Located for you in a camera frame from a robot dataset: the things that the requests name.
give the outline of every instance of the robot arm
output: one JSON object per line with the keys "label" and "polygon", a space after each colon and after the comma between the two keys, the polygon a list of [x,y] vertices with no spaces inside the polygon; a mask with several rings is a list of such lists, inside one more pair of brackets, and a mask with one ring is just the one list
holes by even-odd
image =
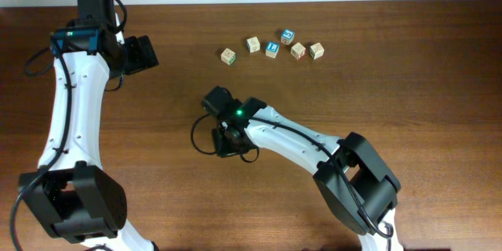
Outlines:
{"label": "robot arm", "polygon": [[[241,103],[220,87],[205,97],[202,106],[216,119],[212,136],[218,156],[242,155],[258,148],[277,152],[313,175],[331,212],[358,234],[363,251],[402,250],[394,228],[401,185],[364,137],[351,133],[341,139],[316,133],[284,118],[263,101],[249,98]],[[344,173],[356,165],[359,171],[350,183],[344,182]],[[378,235],[377,228],[388,238]]]}
{"label": "robot arm", "polygon": [[[127,220],[126,193],[103,172],[100,160],[100,112],[107,81],[158,65],[147,36],[123,38],[117,28],[123,28],[126,11],[123,24],[117,24],[113,2],[78,0],[79,18],[51,37],[56,95],[49,137],[38,172],[20,176],[20,191],[41,177],[23,200],[53,238],[87,247],[154,251],[158,247]],[[67,111],[69,130],[63,142]],[[63,154],[50,166],[60,144],[65,144]]]}

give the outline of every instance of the cube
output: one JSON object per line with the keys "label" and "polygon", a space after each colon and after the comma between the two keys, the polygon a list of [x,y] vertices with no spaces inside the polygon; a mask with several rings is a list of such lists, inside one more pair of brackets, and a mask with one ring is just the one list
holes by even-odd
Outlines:
{"label": "cube", "polygon": [[312,58],[315,60],[324,55],[324,48],[322,48],[321,43],[316,43],[308,49],[308,53],[311,54]]}
{"label": "cube", "polygon": [[250,53],[256,52],[260,50],[260,42],[258,41],[258,37],[253,37],[247,40],[248,50]]}
{"label": "cube", "polygon": [[221,60],[228,65],[231,65],[235,61],[235,52],[226,48],[225,51],[221,53]]}
{"label": "cube", "polygon": [[265,55],[271,58],[275,58],[278,52],[279,52],[279,44],[275,42],[269,42],[267,44],[267,50],[265,51]]}
{"label": "cube", "polygon": [[298,60],[303,55],[305,55],[305,50],[305,47],[298,42],[297,44],[293,45],[293,47],[291,47],[291,55],[293,55]]}
{"label": "cube", "polygon": [[294,31],[290,31],[288,29],[284,30],[281,35],[281,42],[289,45],[291,42],[293,42],[293,38],[295,38],[295,33]]}

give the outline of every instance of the black bracket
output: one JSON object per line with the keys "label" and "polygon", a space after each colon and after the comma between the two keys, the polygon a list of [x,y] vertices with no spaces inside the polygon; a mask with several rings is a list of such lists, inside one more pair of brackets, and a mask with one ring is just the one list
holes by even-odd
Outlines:
{"label": "black bracket", "polygon": [[[339,140],[338,144],[340,148],[334,154],[337,165],[341,168],[359,165],[359,171],[351,179],[351,185],[369,218],[377,225],[389,209],[397,206],[401,184],[363,136],[350,133],[344,140]],[[359,235],[368,232],[374,234],[358,214],[354,199],[332,163],[320,164],[314,180],[338,220]]]}
{"label": "black bracket", "polygon": [[[20,175],[20,191],[37,175]],[[100,168],[85,162],[77,162],[73,169],[47,172],[24,201],[50,237],[70,243],[116,238],[126,224],[124,189]]]}

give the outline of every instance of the wooden table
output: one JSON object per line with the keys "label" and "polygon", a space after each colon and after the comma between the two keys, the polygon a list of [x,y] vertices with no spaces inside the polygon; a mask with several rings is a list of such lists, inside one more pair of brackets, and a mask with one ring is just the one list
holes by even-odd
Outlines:
{"label": "wooden table", "polygon": [[[12,248],[17,177],[35,170],[53,106],[54,75],[27,78],[24,62],[75,15],[0,9],[0,249]],[[276,59],[264,45],[247,52],[246,38],[278,42],[284,28],[305,46],[321,42],[324,57],[295,60],[284,45]],[[125,35],[149,35],[160,65],[105,93],[100,153],[129,220],[161,250],[359,247],[311,176],[282,156],[246,164],[192,148],[215,85],[320,132],[367,137],[401,181],[407,248],[500,250],[502,0],[129,6]],[[231,67],[224,48],[237,53]],[[195,135],[208,150],[212,125]],[[25,205],[17,226],[25,249],[83,249],[49,238]]]}

